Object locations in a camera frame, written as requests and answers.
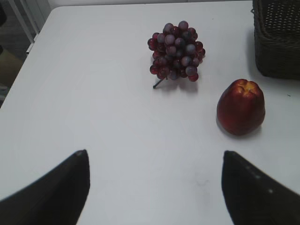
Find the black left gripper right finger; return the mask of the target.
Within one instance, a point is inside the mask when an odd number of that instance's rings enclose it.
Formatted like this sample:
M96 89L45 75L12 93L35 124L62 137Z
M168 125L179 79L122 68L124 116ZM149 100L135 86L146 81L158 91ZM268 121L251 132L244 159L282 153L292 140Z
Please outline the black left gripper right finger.
M234 151L223 156L222 192L235 225L298 225L299 194Z

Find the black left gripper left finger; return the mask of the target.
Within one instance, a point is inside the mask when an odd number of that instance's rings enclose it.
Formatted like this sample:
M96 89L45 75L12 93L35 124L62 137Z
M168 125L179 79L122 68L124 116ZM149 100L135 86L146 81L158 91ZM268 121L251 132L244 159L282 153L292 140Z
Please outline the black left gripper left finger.
M90 190L86 150L0 202L2 225L75 225Z

